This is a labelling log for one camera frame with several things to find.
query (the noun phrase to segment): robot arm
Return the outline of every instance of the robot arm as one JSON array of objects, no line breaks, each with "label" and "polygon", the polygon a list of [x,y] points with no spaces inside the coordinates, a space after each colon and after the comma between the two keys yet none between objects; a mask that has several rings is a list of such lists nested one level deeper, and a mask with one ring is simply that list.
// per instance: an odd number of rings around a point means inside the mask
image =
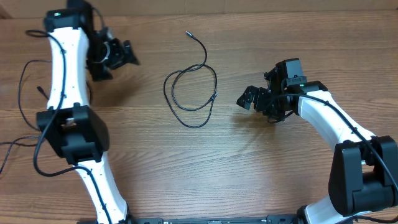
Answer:
[{"label": "robot arm", "polygon": [[[268,88],[249,86],[236,103],[247,110],[254,103],[254,109],[268,116],[271,123],[284,121],[292,113],[301,116],[320,133],[334,153],[329,195],[298,210],[297,216],[301,221],[306,224],[334,224],[353,215],[376,212],[398,204],[398,192],[385,170],[329,105],[341,112],[369,141],[393,178],[398,180],[398,147],[392,138],[376,137],[362,128],[336,104],[321,82],[307,82],[298,58],[277,63],[273,70],[264,74],[264,78],[268,81]],[[363,173],[362,161],[374,166],[374,171]]]},{"label": "robot arm", "polygon": [[[68,0],[67,9],[49,11],[44,19],[46,31],[62,45],[66,59],[65,97],[61,110],[45,138],[59,157],[73,166],[91,170],[100,199],[90,176],[77,169],[90,194],[97,213],[93,223],[131,223],[128,205],[114,181],[108,160],[109,134],[105,123],[90,109],[86,92],[86,68],[94,81],[112,79],[109,70],[126,63],[138,64],[129,41],[124,45],[113,39],[107,27],[93,28],[93,8],[82,0]],[[63,85],[63,57],[58,44],[52,48],[52,87],[48,111],[37,113],[41,131],[50,122],[60,102]]]}]

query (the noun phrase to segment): loose cable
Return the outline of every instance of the loose cable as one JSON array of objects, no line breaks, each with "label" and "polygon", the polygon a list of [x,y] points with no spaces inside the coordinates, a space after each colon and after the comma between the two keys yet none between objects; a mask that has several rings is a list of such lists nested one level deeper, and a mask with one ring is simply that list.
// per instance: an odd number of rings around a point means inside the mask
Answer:
[{"label": "loose cable", "polygon": [[97,8],[93,7],[93,10],[97,13],[97,15],[99,16],[99,19],[101,20],[101,27],[102,29],[105,28],[105,21],[104,21],[104,17],[102,16],[102,14],[100,13],[100,10],[98,10]]},{"label": "loose cable", "polygon": [[104,203],[100,190],[98,188],[98,185],[95,181],[95,178],[93,176],[93,174],[91,173],[91,171],[89,169],[87,169],[86,167],[82,167],[82,166],[74,166],[71,168],[67,168],[58,172],[54,172],[54,173],[46,173],[40,170],[38,164],[37,164],[37,159],[39,156],[39,151],[40,151],[40,147],[44,141],[44,137],[47,134],[47,131],[49,130],[50,125],[53,123],[55,117],[57,116],[58,112],[60,111],[61,107],[62,107],[62,103],[63,103],[63,99],[65,97],[65,85],[66,85],[66,79],[67,79],[67,62],[66,62],[66,57],[65,57],[65,53],[66,51],[63,49],[61,43],[51,34],[42,31],[42,30],[27,30],[25,32],[27,35],[31,36],[31,37],[40,37],[40,38],[51,38],[52,40],[54,40],[54,42],[59,46],[61,53],[62,53],[62,60],[63,60],[63,77],[62,77],[62,89],[61,89],[61,95],[60,95],[60,102],[57,106],[57,109],[55,109],[55,111],[53,112],[53,115],[50,119],[50,121],[48,122],[48,124],[46,125],[46,127],[44,128],[44,130],[42,131],[42,134],[39,137],[39,140],[37,141],[37,145],[35,147],[35,151],[34,151],[34,155],[33,155],[33,166],[36,170],[37,173],[39,173],[42,176],[45,177],[55,177],[61,174],[64,174],[66,172],[70,172],[72,170],[77,170],[77,169],[82,169],[84,171],[87,172],[87,174],[90,176],[94,188],[96,190],[99,202],[101,203],[102,209],[104,210],[105,214],[106,214],[106,218],[109,221],[109,224],[112,224],[112,220],[111,217],[109,216],[109,212],[108,209],[106,208],[106,204]]},{"label": "loose cable", "polygon": [[[37,138],[39,138],[39,137],[38,137],[38,136],[25,136],[25,137],[17,138],[17,139],[15,139],[15,140],[13,140],[13,142],[10,142],[10,143],[9,143],[10,146],[9,146],[9,148],[8,148],[7,154],[6,154],[5,158],[4,158],[4,161],[2,162],[2,166],[1,166],[1,168],[0,168],[0,174],[1,174],[2,170],[4,169],[4,166],[6,166],[6,162],[7,162],[8,156],[10,155],[10,152],[11,152],[11,149],[12,149],[12,146],[13,146],[13,145],[17,144],[17,142],[18,142],[19,140],[23,140],[23,139],[37,139]],[[5,145],[5,144],[8,144],[8,142],[1,142],[1,143],[0,143],[0,146],[1,146],[1,145]],[[23,146],[34,147],[34,146],[36,146],[36,144],[31,144],[31,145],[25,145],[25,144],[24,144]]]},{"label": "loose cable", "polygon": [[[168,76],[166,77],[166,79],[164,80],[164,84],[163,84],[163,94],[164,94],[164,97],[165,97],[165,99],[166,99],[166,101],[167,101],[167,104],[169,105],[169,107],[170,107],[171,111],[173,112],[174,116],[176,117],[176,119],[177,119],[182,125],[184,125],[185,127],[188,127],[188,128],[200,128],[200,127],[203,127],[203,126],[204,126],[207,122],[209,122],[209,120],[210,120],[211,112],[212,112],[212,110],[213,110],[214,100],[215,100],[215,98],[217,97],[217,94],[218,94],[218,93],[217,93],[217,74],[216,74],[216,72],[214,71],[213,68],[211,68],[210,66],[206,65],[206,61],[207,61],[207,50],[206,50],[206,47],[205,47],[205,46],[202,44],[202,42],[200,42],[200,40],[198,40],[194,35],[192,35],[192,34],[191,34],[190,32],[188,32],[188,31],[186,31],[186,32],[187,32],[187,35],[188,35],[189,37],[191,37],[192,39],[194,39],[195,41],[197,41],[197,42],[203,47],[203,50],[205,51],[205,60],[204,60],[203,63],[201,63],[201,64],[194,64],[194,65],[191,65],[191,66],[189,66],[188,68],[186,68],[186,69],[184,69],[184,70],[177,70],[177,71],[172,72],[170,75],[168,75]],[[197,71],[197,70],[201,69],[202,67],[206,67],[206,68],[208,68],[211,72],[213,72],[213,75],[214,75],[214,78],[215,78],[214,93],[210,96],[209,100],[208,100],[204,105],[201,105],[201,106],[199,106],[198,108],[186,108],[186,107],[181,106],[181,105],[177,102],[177,99],[175,98],[175,95],[174,95],[175,84],[177,83],[178,79],[181,78],[181,76],[184,75],[185,73]],[[208,115],[208,117],[207,117],[207,119],[206,119],[206,121],[205,121],[204,123],[199,124],[199,125],[197,125],[197,126],[191,126],[191,125],[189,125],[189,124],[185,124],[185,123],[178,117],[178,115],[176,114],[176,112],[174,111],[174,109],[173,109],[173,107],[172,107],[172,105],[171,105],[171,103],[170,103],[170,101],[169,101],[169,98],[167,97],[167,94],[166,94],[166,83],[167,83],[167,80],[168,80],[172,75],[174,75],[174,74],[176,74],[176,73],[178,73],[178,75],[177,75],[177,77],[175,77],[175,80],[174,80],[173,85],[172,85],[172,97],[173,97],[174,103],[175,103],[180,109],[185,110],[185,111],[198,111],[198,110],[204,108],[205,106],[207,106],[209,103],[211,103],[211,104],[210,104],[209,115]]]},{"label": "loose cable", "polygon": [[88,104],[91,104],[93,102],[93,90],[91,90],[91,85],[88,81],[86,81],[88,93],[90,94],[90,98],[88,100]]},{"label": "loose cable", "polygon": [[19,107],[19,111],[21,112],[22,118],[24,119],[24,121],[26,122],[26,124],[27,124],[29,127],[31,127],[33,130],[40,131],[38,128],[36,128],[35,126],[33,126],[33,125],[27,120],[27,118],[25,117],[25,114],[24,114],[24,112],[22,111],[22,108],[21,108],[21,90],[22,90],[22,87],[21,87],[21,86],[22,86],[22,79],[24,78],[24,74],[25,74],[25,70],[26,70],[27,66],[28,66],[30,63],[32,63],[32,62],[47,62],[47,63],[51,63],[50,60],[30,60],[30,61],[28,61],[28,62],[25,64],[25,67],[24,67],[24,69],[23,69],[23,71],[22,71],[21,79],[19,79],[19,86],[18,86],[18,107]]},{"label": "loose cable", "polygon": [[350,221],[358,222],[358,220],[367,220],[367,221],[371,221],[371,222],[375,222],[375,223],[396,223],[396,222],[398,222],[398,216],[393,218],[392,220],[381,220],[378,218],[367,217],[364,215],[354,215],[354,216],[349,217],[346,220],[340,221],[336,224],[345,224]]}]

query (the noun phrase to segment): wooden table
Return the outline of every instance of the wooden table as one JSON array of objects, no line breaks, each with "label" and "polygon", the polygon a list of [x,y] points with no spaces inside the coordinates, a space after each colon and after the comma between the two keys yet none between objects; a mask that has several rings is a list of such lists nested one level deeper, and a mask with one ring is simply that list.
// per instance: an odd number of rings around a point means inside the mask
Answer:
[{"label": "wooden table", "polygon": [[[267,124],[236,100],[249,85],[266,86],[262,72],[299,57],[308,80],[320,80],[359,124],[398,139],[398,11],[300,12],[205,16],[108,17],[116,37],[130,39],[141,66],[92,83],[93,109],[111,135],[110,163],[119,190],[136,217],[263,217],[295,213],[328,193],[333,154],[298,116]],[[48,40],[24,35],[42,20],[0,21],[0,137],[37,134],[22,120],[17,86],[28,60],[51,59]],[[203,60],[208,49],[218,73],[218,96],[209,123],[183,127],[163,96],[165,77]],[[48,92],[46,63],[29,65],[22,107],[29,120],[45,109],[36,86]],[[205,69],[183,76],[176,95],[198,106],[213,91]],[[208,110],[177,113],[202,123]],[[6,147],[0,150],[3,159]],[[46,178],[32,166],[32,148],[15,147],[0,175],[0,223],[75,223],[95,217],[79,176]],[[68,167],[46,143],[39,166]],[[392,218],[397,209],[374,214]]]}]

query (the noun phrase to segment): coiled black cable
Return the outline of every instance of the coiled black cable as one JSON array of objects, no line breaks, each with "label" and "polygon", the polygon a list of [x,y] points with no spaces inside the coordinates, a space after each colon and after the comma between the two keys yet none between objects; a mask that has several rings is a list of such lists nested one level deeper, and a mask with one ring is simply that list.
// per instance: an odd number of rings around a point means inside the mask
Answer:
[{"label": "coiled black cable", "polygon": [[72,170],[77,170],[77,169],[82,169],[82,170],[86,171],[87,174],[90,176],[92,182],[93,182],[93,185],[94,185],[94,188],[96,190],[99,202],[101,203],[102,209],[104,210],[104,212],[106,214],[106,218],[108,219],[109,224],[112,224],[111,217],[110,217],[108,209],[106,208],[106,205],[105,205],[105,203],[104,203],[104,201],[102,199],[102,196],[101,196],[100,190],[98,188],[98,185],[97,185],[97,183],[95,181],[95,178],[94,178],[93,174],[91,173],[91,171],[89,169],[87,169],[86,167],[82,167],[82,166],[74,166],[74,167],[67,168],[67,169],[64,169],[64,170],[61,170],[61,171],[58,171],[58,172],[46,173],[46,172],[41,171],[39,166],[38,166],[38,164],[37,164],[37,158],[39,156],[40,147],[41,147],[41,145],[42,145],[42,143],[44,141],[44,137],[47,134],[47,131],[49,130],[49,127],[52,124],[52,122],[55,119],[55,117],[57,116],[59,110],[61,109],[62,103],[63,103],[63,99],[65,97],[65,85],[66,85],[66,79],[67,79],[67,61],[66,61],[66,58],[65,58],[66,51],[63,49],[61,43],[53,35],[48,34],[47,32],[42,31],[42,30],[27,30],[25,33],[27,35],[31,36],[31,37],[51,38],[52,40],[54,40],[55,43],[57,43],[57,45],[59,46],[59,48],[61,50],[62,60],[63,60],[63,77],[62,77],[62,89],[61,89],[61,95],[60,95],[60,102],[59,102],[59,104],[57,106],[57,109],[55,109],[55,111],[54,111],[49,123],[46,125],[46,127],[44,128],[42,134],[40,135],[39,140],[37,141],[37,145],[36,145],[35,152],[34,152],[34,155],[33,155],[33,166],[34,166],[34,168],[35,168],[37,173],[39,173],[40,175],[45,176],[45,177],[55,177],[55,176],[70,172]]},{"label": "coiled black cable", "polygon": [[[175,72],[172,72],[170,75],[168,75],[168,76],[166,77],[166,79],[164,80],[164,84],[163,84],[163,94],[164,94],[164,97],[165,97],[165,99],[166,99],[166,101],[167,101],[167,104],[169,105],[170,109],[172,110],[174,116],[176,117],[176,119],[177,119],[182,125],[184,125],[185,127],[188,127],[188,128],[200,128],[200,127],[203,127],[207,122],[209,122],[209,119],[210,119],[210,116],[211,116],[211,111],[213,110],[214,100],[215,100],[215,98],[217,97],[217,74],[216,74],[216,72],[214,71],[213,68],[211,68],[210,66],[206,65],[206,61],[207,61],[207,50],[206,50],[206,47],[203,45],[203,43],[200,42],[200,40],[198,40],[195,36],[193,36],[193,35],[192,35],[191,33],[189,33],[188,31],[187,31],[187,34],[188,34],[188,36],[190,36],[192,39],[194,39],[195,41],[197,41],[197,42],[203,47],[203,50],[205,51],[205,60],[204,60],[203,63],[201,63],[201,64],[191,65],[191,66],[189,66],[188,68],[186,68],[186,69],[184,69],[184,70],[177,70],[177,71],[175,71]],[[210,96],[209,100],[208,100],[204,105],[201,105],[201,106],[199,106],[198,108],[186,108],[186,107],[181,106],[181,105],[177,102],[177,100],[175,99],[175,95],[174,95],[175,84],[177,83],[178,79],[181,78],[181,76],[182,76],[183,74],[185,74],[185,73],[187,73],[187,72],[194,72],[194,71],[197,71],[197,70],[201,69],[202,67],[206,67],[207,69],[209,69],[209,70],[210,70],[211,72],[213,72],[213,74],[214,74],[214,78],[215,78],[214,93]],[[168,80],[172,75],[174,75],[174,74],[176,74],[176,73],[178,73],[178,75],[177,75],[177,77],[175,77],[175,80],[174,80],[173,85],[172,85],[172,97],[173,97],[174,103],[175,103],[180,109],[185,110],[185,111],[198,111],[198,110],[204,108],[205,106],[207,106],[209,103],[211,103],[211,104],[210,104],[209,115],[208,115],[208,117],[207,117],[207,119],[206,119],[206,121],[205,121],[204,123],[202,123],[202,124],[200,124],[200,125],[197,125],[197,126],[191,126],[191,125],[189,125],[189,124],[185,124],[185,123],[178,117],[178,115],[176,114],[176,112],[174,111],[174,109],[173,109],[173,107],[172,107],[172,105],[171,105],[171,103],[170,103],[170,101],[169,101],[169,98],[167,97],[167,94],[166,94],[166,83],[167,83],[167,80]]]}]

